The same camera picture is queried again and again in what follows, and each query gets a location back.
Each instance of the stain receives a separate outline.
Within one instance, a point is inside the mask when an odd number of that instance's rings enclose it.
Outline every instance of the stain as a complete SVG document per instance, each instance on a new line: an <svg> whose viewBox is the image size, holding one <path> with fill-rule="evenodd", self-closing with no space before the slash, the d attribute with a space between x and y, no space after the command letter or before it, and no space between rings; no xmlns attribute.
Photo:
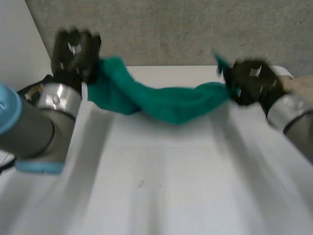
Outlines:
<svg viewBox="0 0 313 235"><path fill-rule="evenodd" d="M139 183L139 185L138 185L138 188L142 188L144 184L145 184L145 181L144 181L144 180L140 181L140 183Z"/></svg>

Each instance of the metal joint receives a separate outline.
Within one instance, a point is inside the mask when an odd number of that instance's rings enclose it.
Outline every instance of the metal joint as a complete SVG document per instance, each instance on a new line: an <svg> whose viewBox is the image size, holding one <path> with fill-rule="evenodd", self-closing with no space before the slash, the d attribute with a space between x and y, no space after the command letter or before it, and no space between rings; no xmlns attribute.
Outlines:
<svg viewBox="0 0 313 235"><path fill-rule="evenodd" d="M76 118L81 100L75 89L61 83L48 83L44 86L37 107L59 110Z"/></svg>

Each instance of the fabric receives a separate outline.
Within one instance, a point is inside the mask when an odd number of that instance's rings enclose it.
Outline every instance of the fabric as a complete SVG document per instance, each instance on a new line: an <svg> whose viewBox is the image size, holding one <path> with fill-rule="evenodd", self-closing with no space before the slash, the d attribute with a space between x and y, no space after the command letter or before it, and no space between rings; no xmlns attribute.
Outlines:
<svg viewBox="0 0 313 235"><path fill-rule="evenodd" d="M222 83L154 89L134 81L118 57L101 60L99 67L97 81L88 84L88 100L101 109L125 115L144 111L158 120L183 124L229 100Z"/></svg>

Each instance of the white table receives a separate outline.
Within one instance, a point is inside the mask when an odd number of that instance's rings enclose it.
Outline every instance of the white table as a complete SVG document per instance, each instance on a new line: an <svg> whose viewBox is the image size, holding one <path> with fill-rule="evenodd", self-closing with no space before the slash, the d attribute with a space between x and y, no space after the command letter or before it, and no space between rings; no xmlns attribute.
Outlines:
<svg viewBox="0 0 313 235"><path fill-rule="evenodd" d="M129 70L153 87L221 81L215 66ZM84 101L67 160L60 176L0 177L1 235L313 231L313 168L258 105L229 102L172 126Z"/></svg>

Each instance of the blue ring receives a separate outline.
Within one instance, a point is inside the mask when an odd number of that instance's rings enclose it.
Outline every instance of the blue ring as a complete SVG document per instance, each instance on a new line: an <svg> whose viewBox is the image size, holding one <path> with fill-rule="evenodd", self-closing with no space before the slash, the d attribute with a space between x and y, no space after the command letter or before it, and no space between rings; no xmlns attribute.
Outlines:
<svg viewBox="0 0 313 235"><path fill-rule="evenodd" d="M16 161L15 169L22 172L59 174L63 171L63 162Z"/></svg>
<svg viewBox="0 0 313 235"><path fill-rule="evenodd" d="M8 89L16 97L16 103L13 104L16 106L15 111L14 111L13 115L11 116L11 118L9 120L6 120L5 124L0 127L0 135L1 135L4 132L8 131L10 128L12 128L17 123L17 121L20 119L20 116L22 114L22 100L21 100L20 96L12 88L10 88L4 84L0 84L0 86L3 86L5 89Z"/></svg>

